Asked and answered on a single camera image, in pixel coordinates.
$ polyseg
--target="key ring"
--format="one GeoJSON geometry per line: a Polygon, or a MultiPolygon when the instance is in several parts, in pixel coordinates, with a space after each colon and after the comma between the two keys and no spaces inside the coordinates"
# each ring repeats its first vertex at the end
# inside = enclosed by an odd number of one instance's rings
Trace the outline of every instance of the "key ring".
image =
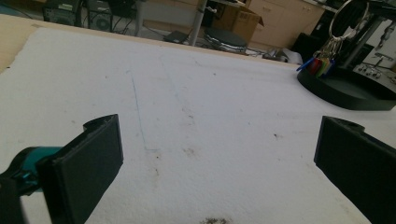
{"type": "Polygon", "coordinates": [[[364,21],[364,18],[366,18],[367,13],[368,13],[368,11],[369,11],[369,7],[370,7],[369,2],[366,2],[366,9],[364,10],[364,15],[363,15],[363,17],[361,18],[361,21],[356,25],[355,29],[353,29],[351,32],[349,32],[349,33],[346,34],[346,35],[342,35],[342,36],[334,36],[334,35],[332,35],[332,25],[334,24],[335,19],[337,18],[338,14],[340,14],[340,12],[341,12],[349,3],[351,3],[352,1],[353,1],[353,0],[348,0],[347,2],[345,2],[345,3],[337,10],[337,12],[335,12],[335,15],[334,15],[334,17],[332,17],[332,22],[330,23],[330,27],[329,27],[329,36],[330,36],[330,37],[333,37],[333,38],[342,38],[342,40],[345,40],[347,37],[349,37],[349,36],[356,30],[356,27],[359,27],[359,26],[361,25],[361,23],[364,21]]]}

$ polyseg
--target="wire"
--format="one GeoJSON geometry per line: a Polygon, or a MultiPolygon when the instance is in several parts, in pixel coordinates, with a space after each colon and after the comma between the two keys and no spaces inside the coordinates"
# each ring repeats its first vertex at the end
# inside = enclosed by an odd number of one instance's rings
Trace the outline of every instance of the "wire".
{"type": "Polygon", "coordinates": [[[165,35],[162,35],[162,34],[158,33],[157,31],[148,28],[148,27],[145,25],[145,23],[143,23],[143,27],[145,27],[146,29],[150,30],[152,33],[155,33],[155,34],[157,34],[157,35],[160,35],[160,36],[162,36],[162,37],[165,37],[165,35]]]}
{"type": "Polygon", "coordinates": [[[100,12],[97,12],[97,13],[92,17],[91,22],[93,22],[93,19],[95,19],[97,16],[102,15],[102,14],[105,14],[105,12],[106,12],[106,11],[109,11],[109,10],[110,10],[110,8],[107,8],[107,9],[105,9],[105,10],[102,10],[102,11],[100,11],[100,12]]]}
{"type": "Polygon", "coordinates": [[[12,9],[12,10],[18,11],[18,12],[20,12],[21,14],[25,15],[25,16],[26,16],[27,18],[29,18],[29,19],[33,19],[33,18],[32,18],[31,16],[29,16],[26,12],[23,12],[23,11],[21,11],[21,10],[15,8],[15,7],[11,7],[11,6],[7,5],[7,4],[4,3],[4,2],[0,2],[0,5],[3,6],[3,7],[8,7],[8,8],[10,8],[10,9],[12,9]]]}
{"type": "Polygon", "coordinates": [[[88,18],[88,15],[85,17],[85,19],[84,19],[84,21],[82,22],[82,27],[85,27],[85,20],[87,20],[87,18],[88,18]]]}
{"type": "Polygon", "coordinates": [[[123,32],[122,32],[123,35],[126,34],[126,32],[128,31],[128,26],[129,26],[129,24],[131,24],[131,22],[132,22],[133,20],[134,20],[134,19],[131,19],[131,20],[125,25],[125,28],[123,29],[123,32]]]}
{"type": "Polygon", "coordinates": [[[117,26],[117,24],[119,24],[119,22],[121,21],[121,19],[122,19],[122,17],[120,17],[120,18],[117,20],[116,24],[113,26],[113,31],[116,29],[116,26],[117,26]]]}

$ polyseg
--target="white table surface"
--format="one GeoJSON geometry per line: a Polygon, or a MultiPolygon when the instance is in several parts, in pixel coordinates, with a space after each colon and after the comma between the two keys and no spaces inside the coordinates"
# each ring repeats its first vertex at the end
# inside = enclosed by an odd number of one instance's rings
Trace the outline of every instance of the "white table surface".
{"type": "MultiPolygon", "coordinates": [[[[0,75],[0,171],[117,113],[124,164],[88,223],[369,223],[313,162],[320,121],[395,147],[395,109],[345,110],[293,67],[209,52],[38,29],[0,75]]],[[[50,223],[41,193],[23,203],[50,223]]]]}

